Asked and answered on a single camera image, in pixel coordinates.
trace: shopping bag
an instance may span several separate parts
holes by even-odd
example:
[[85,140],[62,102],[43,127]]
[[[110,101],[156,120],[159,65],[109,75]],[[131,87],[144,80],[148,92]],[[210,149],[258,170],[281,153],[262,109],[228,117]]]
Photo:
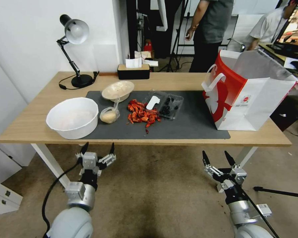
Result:
[[202,83],[218,130],[257,131],[298,79],[260,51],[221,50]]

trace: black stand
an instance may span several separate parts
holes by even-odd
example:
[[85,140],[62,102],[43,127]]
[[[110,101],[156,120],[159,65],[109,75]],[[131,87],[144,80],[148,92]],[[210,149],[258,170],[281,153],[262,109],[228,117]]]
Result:
[[69,55],[66,53],[65,49],[64,49],[64,45],[66,45],[68,43],[68,41],[64,41],[65,36],[63,36],[61,39],[57,40],[57,44],[60,46],[60,48],[62,49],[63,53],[65,54],[66,58],[69,61],[69,64],[72,66],[72,68],[74,69],[76,76],[72,79],[72,85],[76,88],[84,88],[87,87],[91,84],[93,84],[94,80],[93,77],[87,74],[80,74],[80,70],[77,67],[77,65],[74,63],[74,61],[72,61],[69,57]]
[[272,190],[272,189],[266,189],[263,187],[253,187],[255,191],[261,191],[261,192],[270,192],[270,193],[276,193],[281,195],[287,195],[292,197],[298,197],[298,193],[291,193],[291,192],[285,192],[285,191],[278,191],[278,190]]
[[180,24],[179,24],[179,28],[176,30],[175,42],[173,44],[172,53],[170,55],[169,63],[167,65],[165,65],[162,69],[160,69],[158,72],[161,72],[165,68],[167,68],[167,72],[169,72],[170,70],[171,70],[171,72],[173,72],[173,70],[171,68],[171,61],[172,61],[173,58],[176,61],[176,69],[180,68],[180,63],[179,63],[178,58],[177,58],[177,53],[175,53],[174,50],[175,50],[175,46],[178,44],[179,39],[180,39],[180,30],[181,30],[182,22],[183,22],[183,19],[184,19],[185,10],[186,10],[186,7],[188,6],[188,2],[189,2],[189,0],[186,0],[186,3],[185,3],[185,0],[182,0]]
[[137,4],[136,0],[127,0],[127,24],[129,39],[129,55],[130,59],[135,58],[135,50],[137,49]]

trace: man's hand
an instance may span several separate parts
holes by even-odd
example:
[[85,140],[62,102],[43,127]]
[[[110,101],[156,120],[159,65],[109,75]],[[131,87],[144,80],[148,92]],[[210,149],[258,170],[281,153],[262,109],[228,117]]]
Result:
[[186,37],[185,37],[185,40],[186,41],[189,41],[191,40],[192,36],[193,36],[193,32],[196,30],[196,28],[198,27],[199,24],[195,25],[194,27],[190,27],[188,29],[188,31],[186,32]]

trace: lamp arm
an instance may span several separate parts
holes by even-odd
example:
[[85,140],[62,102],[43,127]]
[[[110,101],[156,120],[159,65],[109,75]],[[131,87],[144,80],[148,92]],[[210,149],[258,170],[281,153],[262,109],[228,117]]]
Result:
[[69,55],[66,53],[65,49],[64,49],[64,45],[66,45],[68,43],[68,41],[64,41],[64,39],[66,38],[66,36],[63,36],[61,39],[57,40],[57,44],[59,45],[59,47],[62,49],[63,53],[65,54],[66,58],[69,61],[69,64],[72,66],[72,68],[74,69],[75,73],[76,73],[76,77],[80,78],[80,69],[77,67],[77,65],[75,64],[75,62],[73,60],[70,59]]

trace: desk lamp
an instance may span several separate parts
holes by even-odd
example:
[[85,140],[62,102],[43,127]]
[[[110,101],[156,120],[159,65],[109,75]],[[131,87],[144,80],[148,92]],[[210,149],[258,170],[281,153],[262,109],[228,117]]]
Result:
[[61,47],[63,53],[69,61],[69,64],[74,69],[76,76],[72,79],[72,85],[76,88],[84,88],[86,86],[91,85],[94,80],[90,75],[80,74],[80,69],[77,65],[70,59],[66,51],[64,50],[64,45],[67,43],[72,43],[74,45],[78,45],[83,43],[89,34],[88,25],[78,19],[71,19],[68,15],[61,15],[60,22],[64,26],[65,36],[61,39],[57,40],[57,44]]

